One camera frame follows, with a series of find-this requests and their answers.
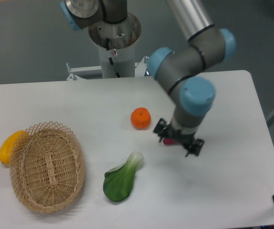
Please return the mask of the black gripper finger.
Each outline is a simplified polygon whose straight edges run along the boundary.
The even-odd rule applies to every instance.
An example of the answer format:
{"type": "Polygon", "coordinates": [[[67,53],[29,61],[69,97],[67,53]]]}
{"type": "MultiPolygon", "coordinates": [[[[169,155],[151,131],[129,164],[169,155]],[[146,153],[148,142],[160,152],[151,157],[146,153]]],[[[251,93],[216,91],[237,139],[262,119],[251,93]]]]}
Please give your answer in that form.
{"type": "Polygon", "coordinates": [[[167,123],[167,121],[163,118],[160,118],[158,123],[156,124],[153,132],[155,134],[157,134],[157,136],[159,137],[159,143],[164,139],[167,138],[168,135],[168,130],[169,130],[169,125],[167,123]]]}
{"type": "Polygon", "coordinates": [[[204,145],[203,139],[200,139],[200,138],[194,139],[191,144],[188,144],[186,146],[187,153],[185,157],[188,157],[189,155],[199,156],[203,145],[204,145]]]}

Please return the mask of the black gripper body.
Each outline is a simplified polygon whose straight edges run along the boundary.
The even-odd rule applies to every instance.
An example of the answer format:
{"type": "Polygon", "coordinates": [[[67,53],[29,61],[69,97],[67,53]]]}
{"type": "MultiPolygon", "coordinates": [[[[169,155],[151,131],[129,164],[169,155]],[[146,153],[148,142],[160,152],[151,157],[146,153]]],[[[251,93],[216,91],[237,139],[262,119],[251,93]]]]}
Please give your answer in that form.
{"type": "Polygon", "coordinates": [[[191,148],[195,144],[195,133],[198,130],[198,126],[196,127],[182,127],[182,126],[175,126],[173,127],[172,124],[168,124],[167,130],[167,138],[172,144],[180,144],[185,149],[191,148]]]}

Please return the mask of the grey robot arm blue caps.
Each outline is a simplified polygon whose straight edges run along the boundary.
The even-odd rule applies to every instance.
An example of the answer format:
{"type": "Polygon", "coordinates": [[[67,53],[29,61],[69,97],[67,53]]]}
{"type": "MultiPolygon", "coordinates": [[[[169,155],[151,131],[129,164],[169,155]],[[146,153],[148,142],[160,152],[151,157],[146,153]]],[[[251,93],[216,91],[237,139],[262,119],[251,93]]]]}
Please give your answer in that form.
{"type": "MultiPolygon", "coordinates": [[[[234,35],[217,29],[199,0],[170,0],[168,5],[188,42],[179,53],[168,47],[144,58],[146,69],[175,103],[170,122],[160,119],[154,128],[161,141],[170,139],[199,155],[204,141],[195,138],[211,109],[215,89],[199,76],[235,53],[234,35]]],[[[70,26],[88,29],[98,47],[103,78],[135,76],[133,47],[141,34],[139,20],[127,10],[125,0],[63,0],[61,9],[70,26]]]]}

